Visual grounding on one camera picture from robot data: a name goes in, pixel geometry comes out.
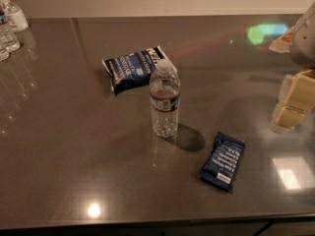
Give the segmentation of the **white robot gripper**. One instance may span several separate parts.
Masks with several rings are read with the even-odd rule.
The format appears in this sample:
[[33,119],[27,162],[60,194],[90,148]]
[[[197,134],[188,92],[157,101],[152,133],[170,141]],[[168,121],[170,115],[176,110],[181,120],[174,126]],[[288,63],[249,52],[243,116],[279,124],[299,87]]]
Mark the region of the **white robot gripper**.
[[[315,69],[315,2],[298,19],[294,28],[275,39],[269,49],[289,53],[292,61],[304,68]],[[286,74],[272,115],[270,128],[277,134],[293,130],[315,107],[315,71]]]

